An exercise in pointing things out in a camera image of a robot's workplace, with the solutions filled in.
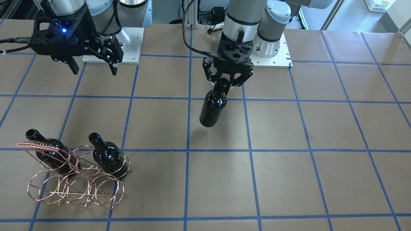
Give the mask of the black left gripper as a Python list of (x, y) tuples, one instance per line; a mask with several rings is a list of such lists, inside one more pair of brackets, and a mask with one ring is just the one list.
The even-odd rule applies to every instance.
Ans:
[(217, 56), (205, 57), (203, 60), (207, 80), (214, 86), (222, 74), (227, 74), (230, 76), (230, 88), (241, 86), (253, 75), (254, 65), (250, 58), (252, 49), (252, 41), (239, 43), (221, 36)]

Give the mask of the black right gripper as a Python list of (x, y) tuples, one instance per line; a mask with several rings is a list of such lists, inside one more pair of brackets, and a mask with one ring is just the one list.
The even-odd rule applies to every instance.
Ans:
[(116, 39), (100, 40), (87, 4), (38, 4), (30, 48), (37, 54), (66, 62), (73, 74), (79, 67), (74, 56), (93, 55), (109, 63), (117, 75), (123, 51)]

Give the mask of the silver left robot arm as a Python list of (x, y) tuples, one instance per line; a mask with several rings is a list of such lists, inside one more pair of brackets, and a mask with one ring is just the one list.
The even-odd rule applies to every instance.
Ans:
[[(117, 35), (125, 28), (151, 25), (148, 0), (36, 0), (35, 4), (40, 11), (29, 47), (39, 55), (67, 64), (73, 74), (79, 71), (74, 57), (90, 55), (106, 62), (116, 75), (124, 57), (122, 40)], [(245, 38), (247, 34), (243, 27), (235, 36), (224, 32), (217, 53), (212, 53), (191, 47), (182, 26), (184, 44), (205, 55), (202, 66), (207, 80), (223, 86), (241, 86), (253, 74), (253, 44)]]

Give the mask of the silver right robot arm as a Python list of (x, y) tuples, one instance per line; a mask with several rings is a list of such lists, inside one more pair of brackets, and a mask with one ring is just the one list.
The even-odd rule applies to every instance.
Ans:
[[(216, 54), (202, 54), (220, 73), (240, 73), (251, 67), (250, 55), (272, 58), (291, 16), (289, 4), (326, 9), (330, 0), (231, 0)], [(36, 0), (39, 12), (29, 47), (39, 55), (67, 64), (74, 74), (74, 57), (92, 55), (109, 64), (113, 75), (124, 52), (116, 35), (123, 28), (151, 25), (148, 0)]]

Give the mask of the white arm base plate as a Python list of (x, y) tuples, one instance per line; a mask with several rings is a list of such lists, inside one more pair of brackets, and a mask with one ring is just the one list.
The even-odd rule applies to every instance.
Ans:
[(114, 36), (119, 41), (123, 51), (122, 64), (138, 64), (141, 46), (143, 41), (144, 28), (140, 27), (123, 27), (116, 35), (100, 36), (99, 40), (103, 43), (104, 40), (113, 38)]
[(256, 68), (289, 68), (292, 67), (292, 59), (284, 33), (280, 40), (265, 41), (255, 35), (253, 39), (251, 62)]

